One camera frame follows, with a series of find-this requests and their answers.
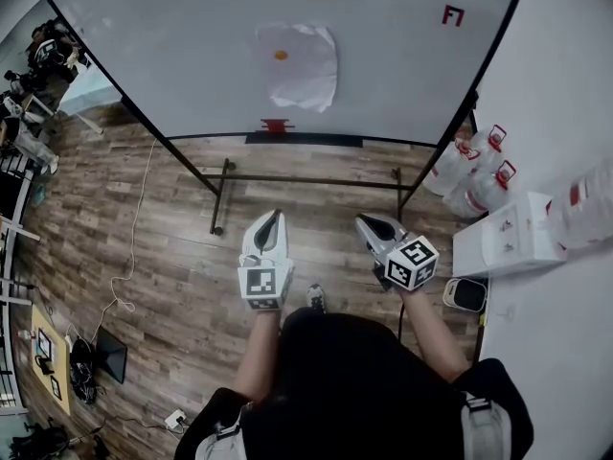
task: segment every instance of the electrical outlet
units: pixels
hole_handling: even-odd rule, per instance
[[[170,429],[176,430],[178,429],[182,423],[185,423],[187,419],[187,415],[181,409],[176,409],[172,414],[169,415],[168,418],[164,420],[166,426]]]

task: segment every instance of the wooden floor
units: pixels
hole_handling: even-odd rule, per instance
[[[38,243],[20,239],[19,275],[36,283],[35,300],[53,313],[64,333],[74,324],[89,339],[101,310],[113,299],[110,279],[130,267],[130,228],[153,137],[120,107],[94,111],[102,136],[79,120],[64,118],[51,147],[59,170],[37,179],[46,200],[26,210],[25,227]],[[402,168],[409,183],[431,153],[427,148],[366,142],[364,149],[244,145],[243,137],[179,140],[205,173],[219,173],[225,157],[238,173],[299,174],[388,182]],[[120,415],[161,425],[176,408],[189,419],[214,391],[231,383],[253,314],[238,294],[237,265],[246,227],[273,208],[286,214],[294,281],[284,310],[300,307],[309,285],[320,283],[331,311],[342,311],[397,328],[400,302],[385,294],[371,272],[371,256],[354,230],[359,212],[394,214],[396,192],[270,182],[228,182],[219,224],[209,234],[214,196],[167,150],[153,149],[145,198],[135,232],[136,269],[117,282],[130,313],[114,306],[103,326],[128,347],[125,383],[97,376],[103,387],[94,406],[71,398],[72,418],[51,401],[29,369],[28,346],[14,339],[22,397],[34,419],[53,416],[71,434],[84,434],[104,418]],[[436,197],[419,189],[404,210],[404,224],[441,252],[438,276],[427,291],[472,358],[477,319],[443,307],[441,293],[451,270],[451,236],[464,227]],[[15,330],[29,328],[30,310],[11,306]],[[404,343],[417,351],[408,323]],[[100,435],[115,458],[172,458],[177,440],[166,431],[134,422],[109,421]]]

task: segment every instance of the white table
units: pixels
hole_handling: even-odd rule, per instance
[[[92,107],[110,105],[119,102],[122,94],[113,86],[104,73],[91,64],[87,70],[80,72],[70,84],[59,101],[57,111],[69,116],[77,116],[93,131],[102,134],[103,129],[93,121],[81,116],[81,112]]]

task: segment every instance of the white container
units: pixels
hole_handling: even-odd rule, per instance
[[[456,139],[444,150],[436,165],[423,179],[423,187],[438,196],[447,196],[477,166],[480,152],[468,142]]]
[[[463,219],[476,219],[507,203],[509,180],[516,169],[507,160],[495,173],[478,171],[443,198],[451,213]]]
[[[549,225],[553,239],[569,249],[613,236],[613,159],[602,160],[554,196]]]
[[[492,129],[477,131],[470,140],[470,146],[481,152],[477,159],[477,169],[495,173],[504,162],[502,143],[507,137],[507,132],[494,125]]]
[[[566,261],[547,220],[548,195],[525,193],[453,237],[453,276],[499,276]]]

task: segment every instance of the shoe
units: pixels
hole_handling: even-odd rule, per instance
[[[315,311],[326,313],[326,294],[319,285],[311,285],[306,292],[306,306]]]
[[[51,163],[51,173],[56,173],[57,172],[57,165],[59,164],[59,157],[56,155],[56,158],[54,158],[54,161]]]

